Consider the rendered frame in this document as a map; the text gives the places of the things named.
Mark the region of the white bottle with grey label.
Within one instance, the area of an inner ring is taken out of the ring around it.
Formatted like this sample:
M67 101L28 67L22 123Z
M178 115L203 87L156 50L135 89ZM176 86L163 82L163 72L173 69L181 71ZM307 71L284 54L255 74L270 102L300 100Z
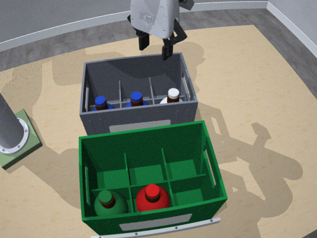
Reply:
M180 98L179 91L175 88L169 89L167 97L164 98L160 104L173 103L173 102L183 102Z

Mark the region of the dark grey crate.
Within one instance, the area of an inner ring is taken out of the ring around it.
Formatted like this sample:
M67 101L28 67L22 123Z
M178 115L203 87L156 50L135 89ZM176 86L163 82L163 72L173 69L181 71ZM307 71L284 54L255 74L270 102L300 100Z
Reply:
M184 102L160 104L172 88ZM133 92L149 105L125 108ZM92 111L98 96L115 109ZM79 116L87 136L194 122L197 106L182 52L165 61L153 54L84 63Z

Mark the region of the blue bottle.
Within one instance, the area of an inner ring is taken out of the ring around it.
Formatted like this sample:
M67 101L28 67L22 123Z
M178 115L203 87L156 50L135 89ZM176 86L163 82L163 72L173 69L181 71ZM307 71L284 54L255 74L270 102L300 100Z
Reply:
M115 107L111 104L108 104L104 96L98 96L95 99L95 107L92 111L100 111L107 109L115 109Z
M149 105L146 101L143 100L142 94L140 92L133 92L131 94L130 100L131 101L125 107Z

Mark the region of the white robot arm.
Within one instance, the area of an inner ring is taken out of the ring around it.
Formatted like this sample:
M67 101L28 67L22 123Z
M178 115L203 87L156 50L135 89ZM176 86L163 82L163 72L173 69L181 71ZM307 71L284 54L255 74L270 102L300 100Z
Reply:
M179 6L191 10L193 0L179 0ZM27 123L17 118L0 93L0 152L12 155L24 148L30 135Z

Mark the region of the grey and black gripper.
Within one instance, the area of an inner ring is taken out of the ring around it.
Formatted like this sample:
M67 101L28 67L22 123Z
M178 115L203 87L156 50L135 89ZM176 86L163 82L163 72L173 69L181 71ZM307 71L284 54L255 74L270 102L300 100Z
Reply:
M139 36L139 50L149 46L149 34L162 38L163 61L172 56L173 45L187 38L179 24L179 0L131 0L131 13L127 19Z

